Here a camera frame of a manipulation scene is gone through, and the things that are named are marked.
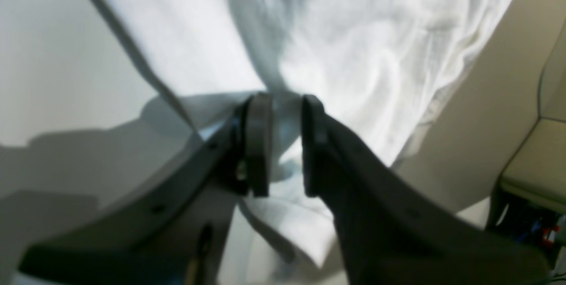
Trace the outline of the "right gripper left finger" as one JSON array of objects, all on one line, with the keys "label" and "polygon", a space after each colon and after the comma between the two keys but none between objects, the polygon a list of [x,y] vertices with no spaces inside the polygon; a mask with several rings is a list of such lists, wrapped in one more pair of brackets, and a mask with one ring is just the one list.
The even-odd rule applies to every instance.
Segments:
[{"label": "right gripper left finger", "polygon": [[213,284],[240,197],[269,195],[272,102],[252,95],[158,186],[30,246],[18,272],[63,285]]}]

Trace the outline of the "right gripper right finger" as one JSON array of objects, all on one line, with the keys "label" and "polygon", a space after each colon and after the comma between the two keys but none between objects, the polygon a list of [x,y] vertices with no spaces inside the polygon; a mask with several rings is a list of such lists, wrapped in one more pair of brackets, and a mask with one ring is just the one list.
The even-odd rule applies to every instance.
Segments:
[{"label": "right gripper right finger", "polygon": [[313,95],[302,100],[305,193],[330,209],[351,285],[546,285],[532,247],[481,231],[398,178]]}]

